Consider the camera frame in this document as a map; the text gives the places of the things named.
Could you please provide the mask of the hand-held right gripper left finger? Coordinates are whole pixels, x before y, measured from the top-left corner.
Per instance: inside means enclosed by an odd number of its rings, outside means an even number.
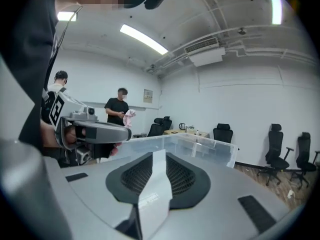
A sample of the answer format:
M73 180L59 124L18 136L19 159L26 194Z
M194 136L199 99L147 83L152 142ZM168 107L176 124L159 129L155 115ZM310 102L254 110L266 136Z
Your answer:
M152 239L151 185L137 195L122 183L129 169L152 167L151 152L79 167L60 168L50 157L44 163L74 240Z

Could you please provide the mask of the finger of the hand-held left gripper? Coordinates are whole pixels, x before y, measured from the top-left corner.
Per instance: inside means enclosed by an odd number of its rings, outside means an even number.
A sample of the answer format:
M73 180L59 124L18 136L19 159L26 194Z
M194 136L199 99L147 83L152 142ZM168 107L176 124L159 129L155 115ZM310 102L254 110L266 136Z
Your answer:
M132 132L124 126L104 123L86 122L86 142L90 144L116 144L130 140Z

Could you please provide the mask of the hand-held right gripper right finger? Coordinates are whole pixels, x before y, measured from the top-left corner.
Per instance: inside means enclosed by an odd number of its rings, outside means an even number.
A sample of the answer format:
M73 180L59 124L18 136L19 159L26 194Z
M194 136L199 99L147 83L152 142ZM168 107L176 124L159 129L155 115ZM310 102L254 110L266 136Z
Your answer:
M301 214L236 169L167 154L173 198L162 240L283 240Z

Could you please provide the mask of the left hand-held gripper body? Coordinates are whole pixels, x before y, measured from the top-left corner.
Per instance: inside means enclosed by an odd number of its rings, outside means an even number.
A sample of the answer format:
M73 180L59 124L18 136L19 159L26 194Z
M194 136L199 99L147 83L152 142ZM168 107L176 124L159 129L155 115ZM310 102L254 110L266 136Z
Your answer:
M86 127L86 122L98 122L93 107L85 105L73 97L56 93L48 100L48 121L54 128L55 138L59 147L48 149L48 156L61 165L84 165L91 159L91 151L85 138L77 138L74 144L67 144L65 128L74 125Z

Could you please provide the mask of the person's left hand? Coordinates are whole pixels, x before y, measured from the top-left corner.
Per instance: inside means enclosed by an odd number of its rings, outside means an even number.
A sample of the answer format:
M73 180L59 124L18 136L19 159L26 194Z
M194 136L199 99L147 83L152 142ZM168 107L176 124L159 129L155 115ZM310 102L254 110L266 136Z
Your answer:
M86 129L82 126L70 125L64 129L64 137L68 145L75 144L77 138L86 137Z

